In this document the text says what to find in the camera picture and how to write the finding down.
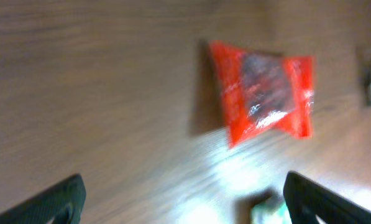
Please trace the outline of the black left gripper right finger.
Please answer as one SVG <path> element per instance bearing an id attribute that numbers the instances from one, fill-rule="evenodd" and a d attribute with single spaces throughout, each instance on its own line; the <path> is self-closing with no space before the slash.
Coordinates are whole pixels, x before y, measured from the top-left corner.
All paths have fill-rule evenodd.
<path id="1" fill-rule="evenodd" d="M 371 223 L 370 211 L 295 171 L 286 175 L 283 196 L 293 224 Z"/>

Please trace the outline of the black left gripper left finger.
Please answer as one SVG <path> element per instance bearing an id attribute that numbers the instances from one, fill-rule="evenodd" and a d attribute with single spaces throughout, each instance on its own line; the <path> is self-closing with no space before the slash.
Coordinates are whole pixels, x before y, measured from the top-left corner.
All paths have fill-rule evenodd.
<path id="1" fill-rule="evenodd" d="M 86 200 L 80 174 L 73 174 L 0 213 L 0 223 L 79 223 Z"/>

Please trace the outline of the teal tissue pack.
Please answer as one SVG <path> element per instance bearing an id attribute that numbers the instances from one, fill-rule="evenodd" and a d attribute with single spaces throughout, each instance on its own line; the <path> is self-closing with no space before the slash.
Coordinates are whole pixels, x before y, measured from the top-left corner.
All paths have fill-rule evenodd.
<path id="1" fill-rule="evenodd" d="M 255 205 L 250 211 L 251 224 L 292 224 L 286 203 L 269 198 Z"/>

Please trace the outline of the red snack bag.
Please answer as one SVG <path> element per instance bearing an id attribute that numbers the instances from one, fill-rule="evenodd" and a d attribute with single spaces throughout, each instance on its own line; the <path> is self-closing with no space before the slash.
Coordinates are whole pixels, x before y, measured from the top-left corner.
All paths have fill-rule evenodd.
<path id="1" fill-rule="evenodd" d="M 208 45 L 221 91 L 231 148 L 276 128 L 296 139 L 313 135 L 314 60 Z"/>

